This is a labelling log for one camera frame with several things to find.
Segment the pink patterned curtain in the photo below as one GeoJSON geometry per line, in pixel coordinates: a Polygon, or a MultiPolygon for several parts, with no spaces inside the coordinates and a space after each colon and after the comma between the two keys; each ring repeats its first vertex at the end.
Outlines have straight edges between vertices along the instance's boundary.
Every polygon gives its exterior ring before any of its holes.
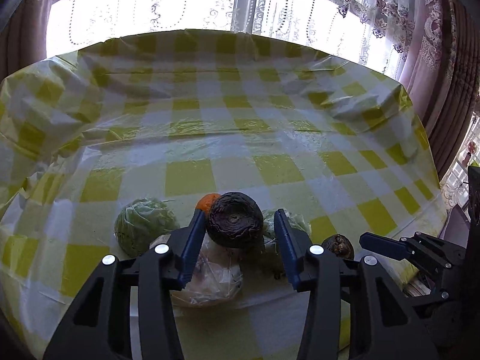
{"type": "Polygon", "coordinates": [[[479,108],[479,19],[463,0],[414,0],[413,33],[400,76],[443,178],[479,108]]]}

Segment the hidden orange tangerine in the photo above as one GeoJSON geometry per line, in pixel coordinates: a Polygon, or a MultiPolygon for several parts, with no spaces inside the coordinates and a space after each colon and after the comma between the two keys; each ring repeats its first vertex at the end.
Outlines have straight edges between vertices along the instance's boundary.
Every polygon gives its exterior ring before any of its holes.
{"type": "Polygon", "coordinates": [[[208,215],[214,202],[220,198],[219,193],[209,193],[203,196],[196,204],[196,209],[201,210],[205,215],[208,215]]]}

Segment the yellow checkered plastic tablecloth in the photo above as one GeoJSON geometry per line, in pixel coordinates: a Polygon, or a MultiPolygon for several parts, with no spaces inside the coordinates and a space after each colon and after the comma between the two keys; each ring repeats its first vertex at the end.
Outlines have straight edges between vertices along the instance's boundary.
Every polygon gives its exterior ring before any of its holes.
{"type": "Polygon", "coordinates": [[[1,310],[40,358],[132,201],[181,226],[239,191],[335,233],[438,235],[447,218],[395,80],[286,41],[218,31],[112,39],[1,83],[1,310]]]}

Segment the purple cardboard box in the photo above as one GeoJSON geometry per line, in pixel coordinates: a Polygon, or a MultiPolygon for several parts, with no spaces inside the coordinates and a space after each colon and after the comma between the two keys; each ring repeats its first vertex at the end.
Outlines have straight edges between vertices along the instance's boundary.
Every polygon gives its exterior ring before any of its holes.
{"type": "Polygon", "coordinates": [[[460,205],[455,205],[448,211],[448,217],[443,225],[439,238],[454,245],[467,247],[470,234],[470,220],[460,205]]]}

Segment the green fruit small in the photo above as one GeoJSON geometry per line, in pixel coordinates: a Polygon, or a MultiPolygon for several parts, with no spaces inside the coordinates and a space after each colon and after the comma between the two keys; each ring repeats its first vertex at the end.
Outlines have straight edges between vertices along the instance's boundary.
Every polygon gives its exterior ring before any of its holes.
{"type": "Polygon", "coordinates": [[[179,228],[168,205],[155,197],[144,197],[128,203],[118,214],[114,234],[120,248],[136,258],[149,250],[151,242],[179,228]]]}

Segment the sheer floral lace curtain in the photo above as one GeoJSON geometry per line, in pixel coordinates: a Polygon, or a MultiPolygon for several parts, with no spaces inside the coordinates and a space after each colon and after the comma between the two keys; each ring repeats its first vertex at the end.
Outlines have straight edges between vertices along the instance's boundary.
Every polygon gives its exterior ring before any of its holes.
{"type": "Polygon", "coordinates": [[[435,66],[440,16],[439,0],[53,0],[46,52],[136,33],[213,29],[314,47],[400,80],[435,66]]]}

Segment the green fruit large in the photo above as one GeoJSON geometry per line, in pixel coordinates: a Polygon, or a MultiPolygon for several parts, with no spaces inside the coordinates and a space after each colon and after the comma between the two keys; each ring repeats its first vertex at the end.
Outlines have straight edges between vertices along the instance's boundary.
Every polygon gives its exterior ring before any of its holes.
{"type": "MultiPolygon", "coordinates": [[[[275,213],[276,210],[263,210],[264,224],[262,229],[263,245],[259,249],[259,267],[268,274],[272,275],[275,280],[286,277],[285,267],[281,256],[281,246],[284,244],[283,236],[278,237],[275,230],[275,213]]],[[[304,217],[300,214],[293,214],[284,209],[284,214],[288,219],[292,229],[297,229],[312,236],[311,225],[308,224],[304,217]]]]}

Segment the striped fabric seat cover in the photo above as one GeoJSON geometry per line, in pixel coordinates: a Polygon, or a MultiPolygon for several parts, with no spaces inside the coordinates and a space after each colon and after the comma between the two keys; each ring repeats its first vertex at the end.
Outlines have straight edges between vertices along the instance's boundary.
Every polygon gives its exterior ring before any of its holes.
{"type": "Polygon", "coordinates": [[[403,287],[403,293],[407,297],[427,296],[431,294],[434,287],[434,282],[426,274],[417,272],[403,287]]]}

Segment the dark dried fruit top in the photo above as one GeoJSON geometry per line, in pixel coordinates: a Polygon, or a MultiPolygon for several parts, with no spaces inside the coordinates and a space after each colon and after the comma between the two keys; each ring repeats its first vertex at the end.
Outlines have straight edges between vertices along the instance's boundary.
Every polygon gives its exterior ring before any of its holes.
{"type": "Polygon", "coordinates": [[[264,217],[247,194],[229,192],[217,198],[208,215],[208,236],[225,248],[249,250],[263,242],[264,217]]]}

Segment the dark dried fruit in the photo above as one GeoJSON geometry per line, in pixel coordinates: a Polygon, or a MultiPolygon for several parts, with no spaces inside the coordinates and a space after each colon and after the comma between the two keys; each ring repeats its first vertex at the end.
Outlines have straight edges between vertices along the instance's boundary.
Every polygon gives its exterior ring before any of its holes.
{"type": "Polygon", "coordinates": [[[323,240],[321,246],[339,258],[346,258],[349,260],[355,258],[355,251],[352,243],[342,234],[334,234],[333,236],[327,237],[323,240]]]}
{"type": "Polygon", "coordinates": [[[264,217],[247,194],[229,192],[217,198],[208,215],[208,236],[225,248],[249,250],[263,242],[264,217]]]}

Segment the yellow halved fruit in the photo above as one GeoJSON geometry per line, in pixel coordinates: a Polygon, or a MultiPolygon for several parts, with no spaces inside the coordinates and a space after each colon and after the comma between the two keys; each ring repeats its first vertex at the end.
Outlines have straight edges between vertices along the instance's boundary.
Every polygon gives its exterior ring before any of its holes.
{"type": "Polygon", "coordinates": [[[192,279],[182,291],[171,291],[174,306],[200,308],[232,300],[242,287],[239,250],[216,244],[205,234],[192,279]]]}

